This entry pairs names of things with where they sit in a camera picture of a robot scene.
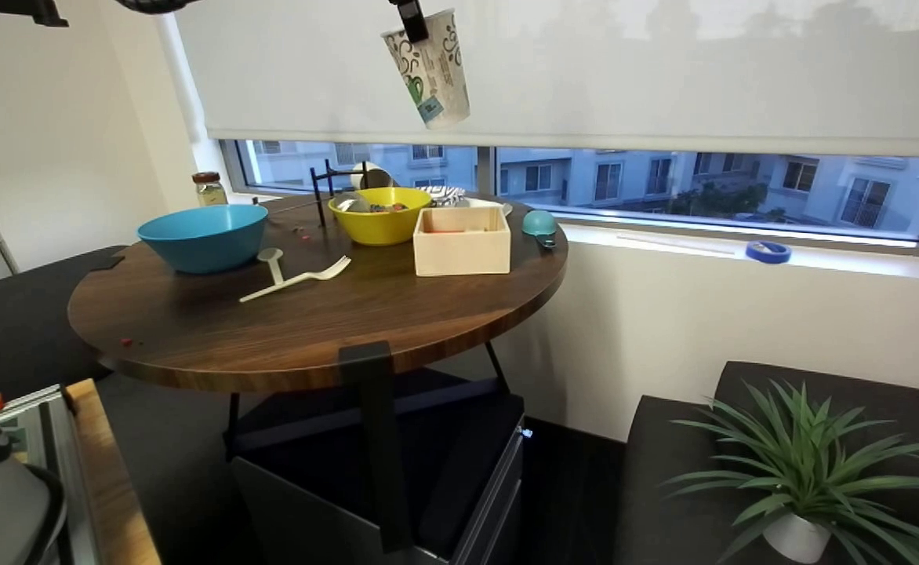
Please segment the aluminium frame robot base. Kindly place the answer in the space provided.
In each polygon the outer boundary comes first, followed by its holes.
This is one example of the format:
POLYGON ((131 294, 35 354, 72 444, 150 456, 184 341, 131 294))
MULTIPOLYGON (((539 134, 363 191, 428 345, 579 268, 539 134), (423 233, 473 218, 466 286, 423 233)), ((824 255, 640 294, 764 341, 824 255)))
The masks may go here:
POLYGON ((0 565, 164 565, 92 380, 0 392, 0 565))

